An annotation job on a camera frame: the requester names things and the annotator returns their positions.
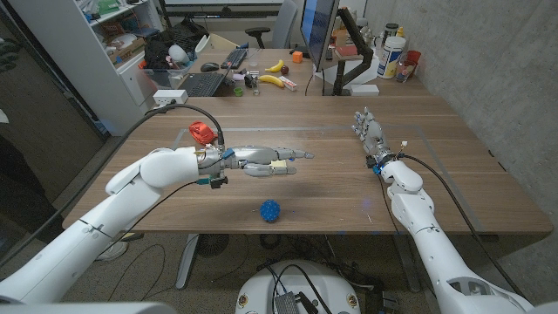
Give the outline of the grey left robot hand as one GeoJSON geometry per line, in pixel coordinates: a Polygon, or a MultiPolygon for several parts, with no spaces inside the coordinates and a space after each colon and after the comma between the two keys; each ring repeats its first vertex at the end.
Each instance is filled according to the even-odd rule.
{"type": "Polygon", "coordinates": [[[224,151],[207,147],[198,158],[199,174],[220,175],[225,168],[242,169],[246,175],[268,177],[295,174],[296,168],[273,166],[274,161],[313,159],[314,154],[286,147],[238,146],[224,151]]]}

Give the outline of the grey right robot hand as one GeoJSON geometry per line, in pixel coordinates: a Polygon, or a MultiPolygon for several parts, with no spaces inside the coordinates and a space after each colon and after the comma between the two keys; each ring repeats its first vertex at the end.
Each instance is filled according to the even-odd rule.
{"type": "Polygon", "coordinates": [[[364,151],[377,164],[385,163],[395,154],[389,148],[381,125],[375,120],[373,113],[366,107],[364,111],[355,112],[355,124],[351,127],[363,144],[364,151]]]}

